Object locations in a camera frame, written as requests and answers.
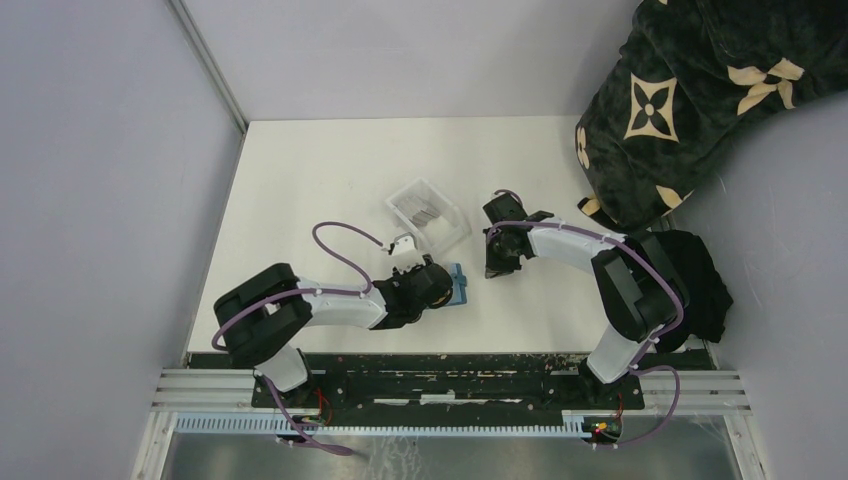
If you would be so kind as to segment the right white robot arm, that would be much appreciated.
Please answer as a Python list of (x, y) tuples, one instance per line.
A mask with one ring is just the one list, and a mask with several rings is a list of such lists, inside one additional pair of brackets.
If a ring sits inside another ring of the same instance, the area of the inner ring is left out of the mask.
[(618, 393), (617, 381), (634, 372), (650, 345), (683, 320), (689, 293), (656, 234), (599, 233), (547, 211), (529, 214), (512, 193), (500, 190), (482, 210), (485, 275), (519, 271), (524, 260), (560, 261), (592, 276), (608, 326), (581, 364), (580, 400), (602, 408)]

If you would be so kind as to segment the clear plastic card box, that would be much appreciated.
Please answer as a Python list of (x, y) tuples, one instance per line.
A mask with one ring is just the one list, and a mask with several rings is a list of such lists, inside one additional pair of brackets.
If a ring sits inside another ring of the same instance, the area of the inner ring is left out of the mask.
[(425, 178), (417, 178), (384, 201), (398, 226), (416, 238), (420, 250), (442, 255), (471, 233), (470, 225), (459, 208)]

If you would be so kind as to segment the blue leather card holder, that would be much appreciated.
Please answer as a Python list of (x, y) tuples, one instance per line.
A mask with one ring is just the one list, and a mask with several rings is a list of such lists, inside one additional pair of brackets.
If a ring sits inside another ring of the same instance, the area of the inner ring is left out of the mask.
[(467, 297), (467, 278), (459, 263), (450, 263), (447, 270), (452, 279), (452, 297), (447, 303), (448, 307), (465, 305)]

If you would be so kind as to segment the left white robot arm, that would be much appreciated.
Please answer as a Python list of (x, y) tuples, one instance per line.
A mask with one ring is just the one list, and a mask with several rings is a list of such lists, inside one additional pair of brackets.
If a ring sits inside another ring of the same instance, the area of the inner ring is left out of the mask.
[(211, 346), (226, 353), (234, 367), (250, 368), (269, 380), (280, 398), (299, 407), (315, 391), (305, 356), (291, 344), (301, 330), (400, 329), (446, 306), (453, 294), (450, 272), (429, 256), (361, 288), (311, 281), (296, 276), (289, 264), (276, 263), (214, 303), (219, 328)]

